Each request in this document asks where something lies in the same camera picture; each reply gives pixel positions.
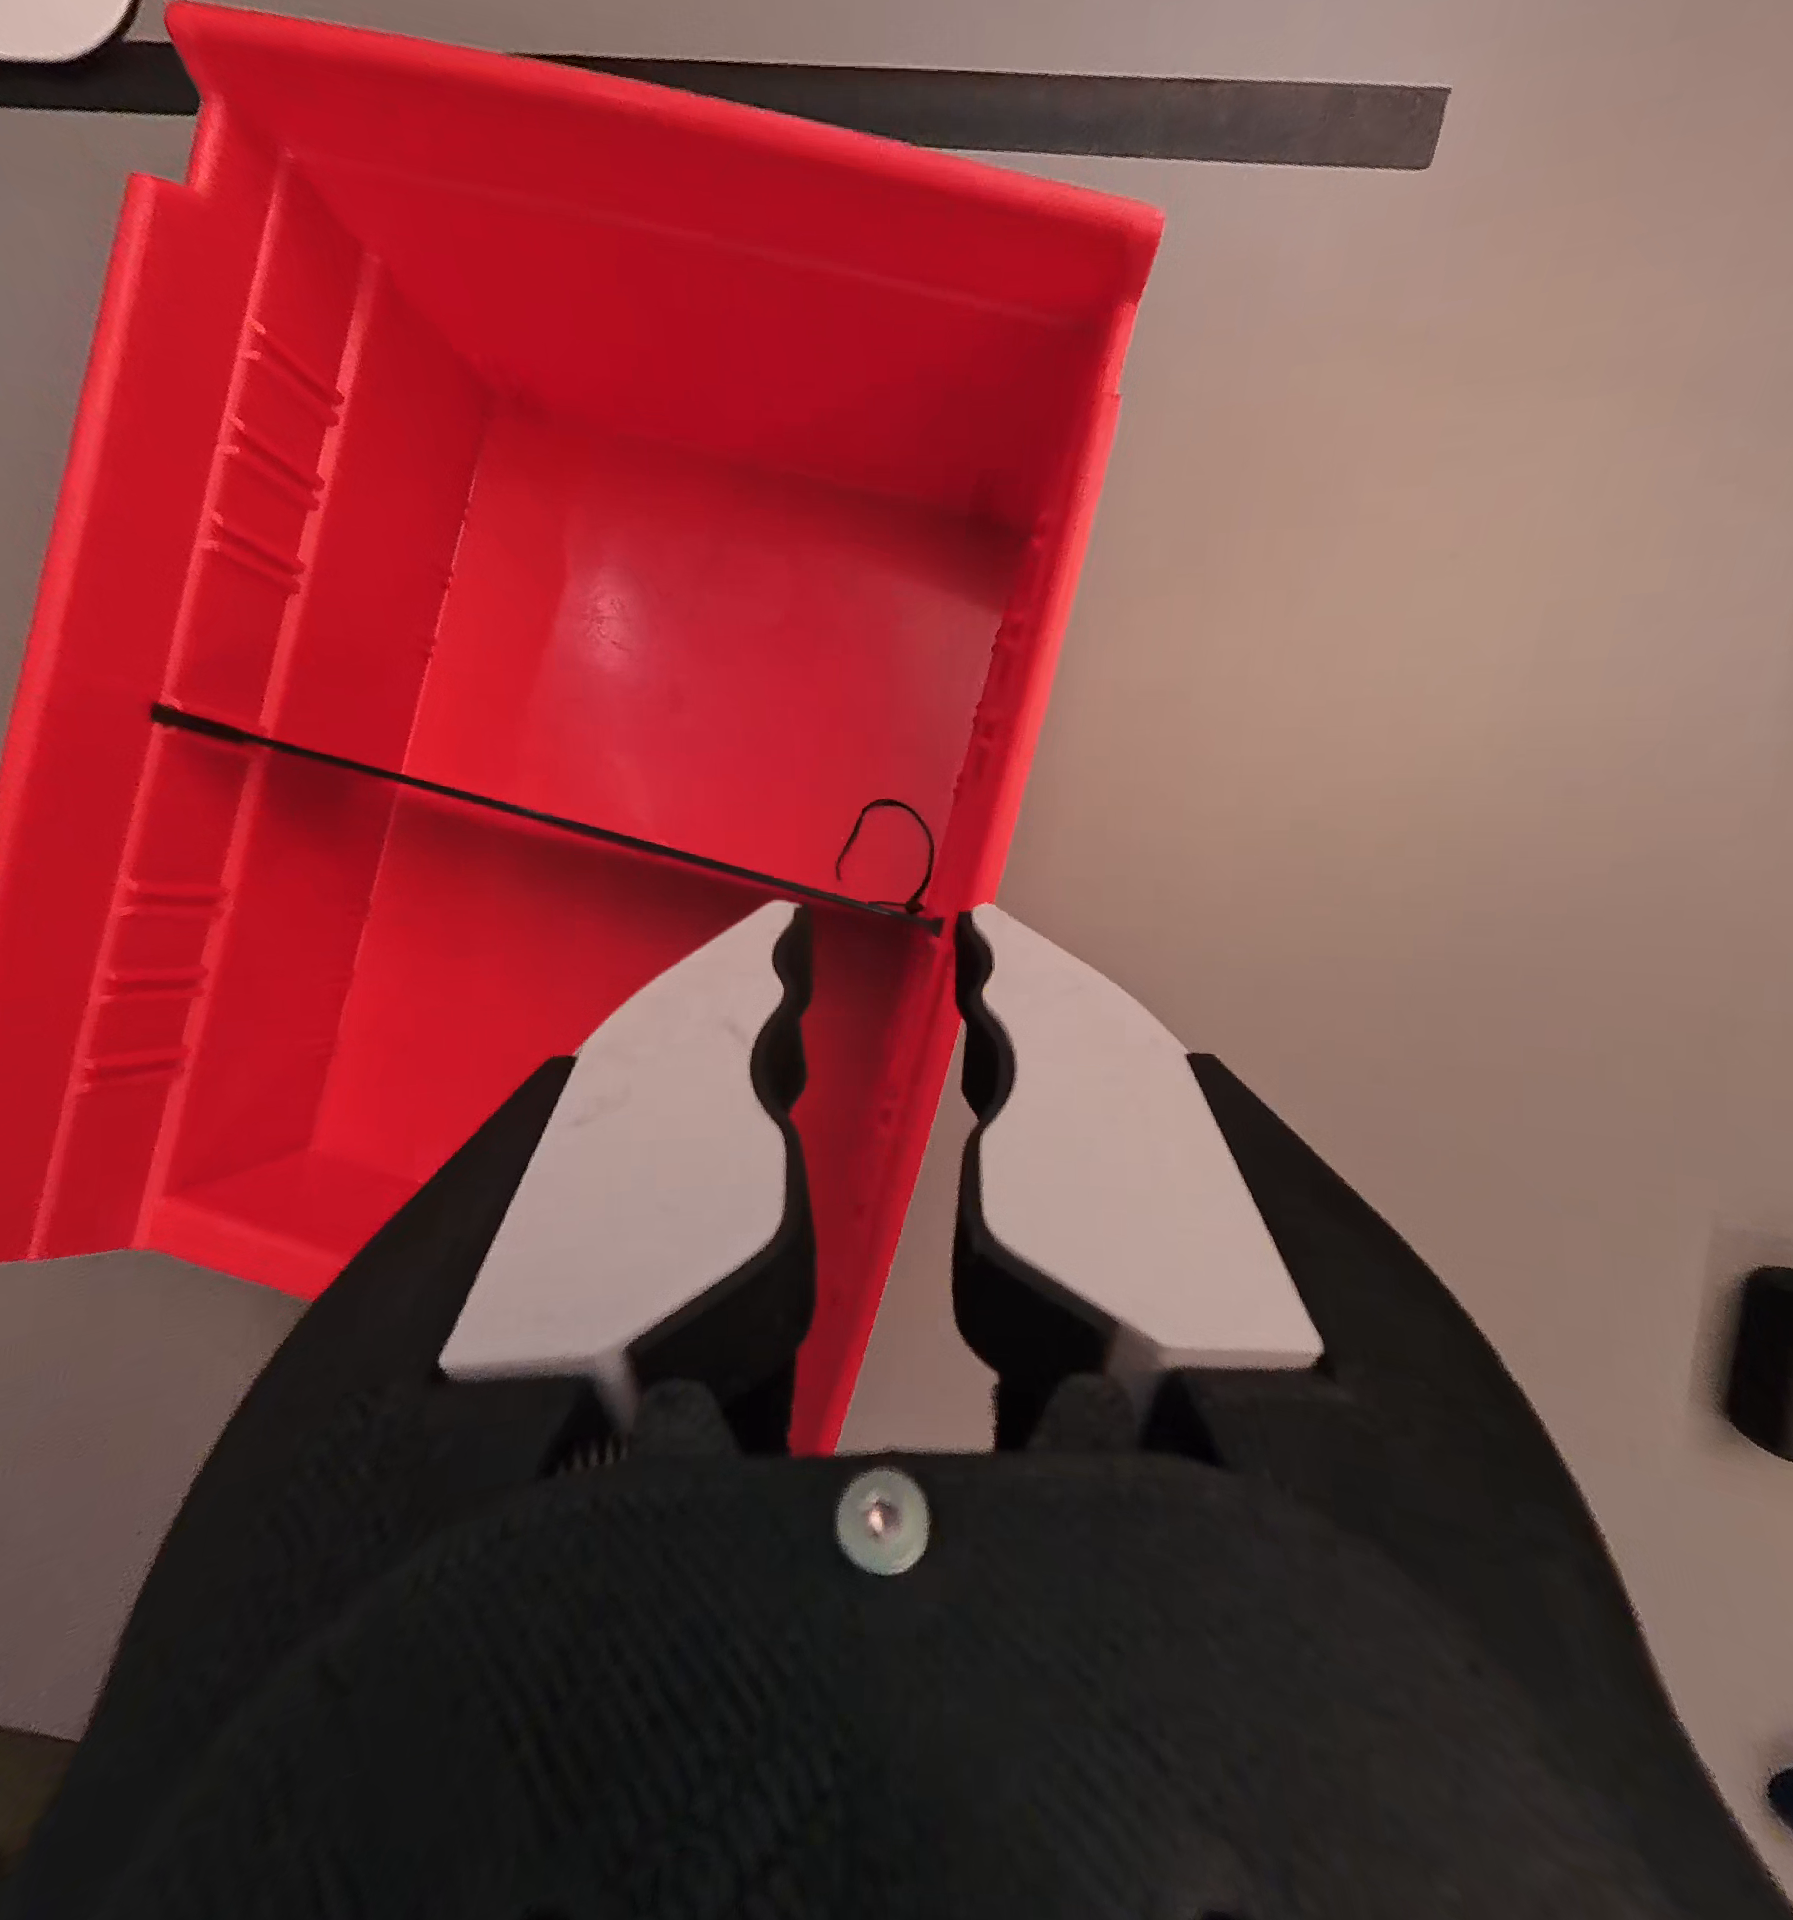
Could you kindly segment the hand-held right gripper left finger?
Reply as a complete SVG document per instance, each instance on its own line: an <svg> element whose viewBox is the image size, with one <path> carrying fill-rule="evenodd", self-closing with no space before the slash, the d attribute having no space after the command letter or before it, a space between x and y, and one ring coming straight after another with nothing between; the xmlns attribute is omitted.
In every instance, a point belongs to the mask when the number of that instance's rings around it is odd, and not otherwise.
<svg viewBox="0 0 1793 1920"><path fill-rule="evenodd" d="M769 902L582 1042L442 1346L448 1380L585 1380L620 1435L660 1385L699 1385L739 1446L787 1452L814 1322L794 1125L812 987L812 914Z"/></svg>

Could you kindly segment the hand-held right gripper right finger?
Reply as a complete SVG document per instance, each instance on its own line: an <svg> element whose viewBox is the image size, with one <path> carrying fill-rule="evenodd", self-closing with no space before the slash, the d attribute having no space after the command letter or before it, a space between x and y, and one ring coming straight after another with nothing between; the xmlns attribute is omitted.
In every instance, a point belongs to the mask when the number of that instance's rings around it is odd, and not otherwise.
<svg viewBox="0 0 1793 1920"><path fill-rule="evenodd" d="M1075 1380L1143 1431L1176 1377L1313 1374L1322 1337L1170 1025L997 905L957 919L954 1001L954 1326L994 1449L1028 1449Z"/></svg>

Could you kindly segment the red plastic bin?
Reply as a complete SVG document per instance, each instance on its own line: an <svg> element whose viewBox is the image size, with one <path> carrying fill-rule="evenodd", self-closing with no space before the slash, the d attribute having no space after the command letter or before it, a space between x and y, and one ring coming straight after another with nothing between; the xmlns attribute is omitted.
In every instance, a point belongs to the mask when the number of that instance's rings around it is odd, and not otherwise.
<svg viewBox="0 0 1793 1920"><path fill-rule="evenodd" d="M315 1298L545 1057L814 921L829 1452L1164 217L679 91L172 6L0 754L0 1264Z"/></svg>

